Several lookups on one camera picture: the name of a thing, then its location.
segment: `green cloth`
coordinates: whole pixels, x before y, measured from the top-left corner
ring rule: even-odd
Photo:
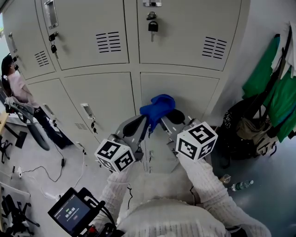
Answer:
[[[276,55],[278,45],[279,37],[273,38],[257,67],[243,86],[244,99],[265,90],[272,74],[271,63]],[[269,117],[273,126],[280,124],[293,111],[277,134],[279,141],[282,142],[296,125],[296,77],[291,78],[291,70],[288,70],[282,80],[277,80],[264,102],[265,106],[271,100],[273,92],[275,93],[269,110]]]

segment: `white sleeve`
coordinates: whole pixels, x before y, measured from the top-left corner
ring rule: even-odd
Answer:
[[[120,207],[129,184],[132,166],[133,165],[119,174],[111,174],[107,179],[108,183],[105,186],[102,195],[98,199],[98,201],[105,201],[105,207],[108,209],[115,222],[118,219]],[[111,221],[102,212],[100,212],[93,220],[93,224],[98,231],[101,231],[105,224],[110,222]]]
[[[194,185],[203,207],[225,227],[243,226],[254,237],[271,237],[269,230],[247,215],[228,195],[227,189],[214,175],[212,167],[204,160],[193,162],[179,154],[179,160]]]

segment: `black pants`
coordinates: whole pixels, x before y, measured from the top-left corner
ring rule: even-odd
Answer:
[[[63,149],[66,145],[71,144],[71,141],[61,132],[61,136],[56,133],[54,128],[50,125],[46,113],[41,107],[35,109],[34,117],[38,123],[43,127],[47,136],[60,148]]]

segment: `woman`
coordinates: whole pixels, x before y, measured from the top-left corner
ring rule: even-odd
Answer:
[[[197,162],[179,153],[179,160],[194,185],[203,208],[171,199],[152,200],[128,210],[117,229],[123,237],[271,237],[269,230],[240,209],[204,160]],[[131,168],[108,178],[99,201],[106,202],[118,218],[130,182]],[[98,231],[109,223],[100,213],[93,224]]]
[[[61,132],[59,136],[53,127],[49,124],[48,117],[34,100],[25,82],[14,69],[14,63],[12,62],[11,55],[7,55],[2,60],[2,85],[5,90],[7,97],[14,96],[21,103],[26,103],[35,108],[34,117],[37,119],[39,124],[45,130],[47,136],[60,148],[64,149],[67,145],[72,144],[71,141]]]

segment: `locker vent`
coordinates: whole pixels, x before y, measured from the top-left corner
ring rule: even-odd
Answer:
[[[96,35],[100,53],[121,51],[119,32],[109,32]]]
[[[78,129],[87,130],[85,124],[75,124]]]
[[[45,55],[44,51],[41,51],[40,53],[35,54],[35,58],[37,60],[37,63],[39,64],[39,67],[49,64],[47,56]]]
[[[203,44],[203,56],[222,59],[227,42],[220,39],[206,37]]]

